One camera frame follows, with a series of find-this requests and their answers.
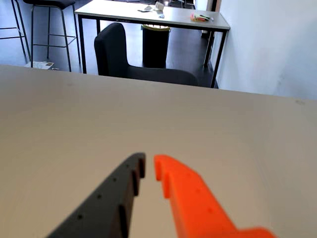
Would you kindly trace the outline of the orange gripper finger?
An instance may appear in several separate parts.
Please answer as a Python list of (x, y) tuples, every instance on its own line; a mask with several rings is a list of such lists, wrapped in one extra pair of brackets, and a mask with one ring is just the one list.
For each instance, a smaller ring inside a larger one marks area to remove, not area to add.
[(154, 157), (156, 179), (169, 199), (180, 238), (273, 238), (265, 228), (238, 229), (202, 177), (168, 155)]

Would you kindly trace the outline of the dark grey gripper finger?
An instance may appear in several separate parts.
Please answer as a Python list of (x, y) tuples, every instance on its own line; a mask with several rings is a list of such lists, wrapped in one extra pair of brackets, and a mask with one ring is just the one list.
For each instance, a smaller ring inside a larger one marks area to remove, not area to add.
[(124, 160), (58, 227), (51, 238), (126, 238), (145, 177), (146, 155), (135, 153)]

